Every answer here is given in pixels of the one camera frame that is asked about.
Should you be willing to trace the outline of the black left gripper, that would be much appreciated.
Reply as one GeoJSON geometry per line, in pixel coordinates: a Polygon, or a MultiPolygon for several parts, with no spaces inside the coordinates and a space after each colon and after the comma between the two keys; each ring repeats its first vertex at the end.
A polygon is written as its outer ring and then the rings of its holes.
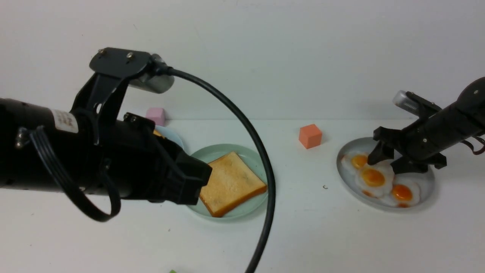
{"type": "Polygon", "coordinates": [[[127,113],[123,121],[92,114],[99,138],[99,166],[125,200],[195,205],[213,171],[168,138],[154,134],[155,123],[127,113]]]}

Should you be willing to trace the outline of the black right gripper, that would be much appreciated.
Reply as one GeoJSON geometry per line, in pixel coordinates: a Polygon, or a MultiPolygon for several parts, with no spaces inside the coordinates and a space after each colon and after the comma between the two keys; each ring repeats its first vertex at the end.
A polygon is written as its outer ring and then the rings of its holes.
{"type": "Polygon", "coordinates": [[[447,158],[440,152],[470,136],[471,120],[458,110],[441,110],[400,130],[379,127],[368,164],[393,161],[398,151],[402,156],[390,163],[395,174],[426,173],[430,165],[442,169],[447,158]]]}

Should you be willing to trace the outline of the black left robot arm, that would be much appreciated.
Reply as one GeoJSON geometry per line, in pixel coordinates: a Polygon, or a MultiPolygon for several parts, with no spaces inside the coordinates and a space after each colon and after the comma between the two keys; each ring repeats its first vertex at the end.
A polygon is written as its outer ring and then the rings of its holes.
{"type": "Polygon", "coordinates": [[[194,205],[213,169],[180,145],[153,133],[155,124],[127,113],[100,130],[82,112],[59,112],[1,99],[1,187],[62,192],[48,173],[29,133],[41,126],[67,174],[85,194],[108,195],[99,171],[105,168],[123,200],[194,205]]]}

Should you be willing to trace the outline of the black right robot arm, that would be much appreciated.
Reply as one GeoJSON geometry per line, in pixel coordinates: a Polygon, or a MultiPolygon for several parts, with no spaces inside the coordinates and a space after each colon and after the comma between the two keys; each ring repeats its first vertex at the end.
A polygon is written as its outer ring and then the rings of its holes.
{"type": "Polygon", "coordinates": [[[418,119],[400,130],[375,129],[373,139],[377,145],[369,154],[369,165],[390,160],[395,174],[426,173],[429,166],[436,169],[447,166],[442,151],[449,147],[462,143],[473,150],[469,138],[484,143],[484,78],[468,85],[445,108],[410,91],[399,91],[393,103],[418,119]]]}

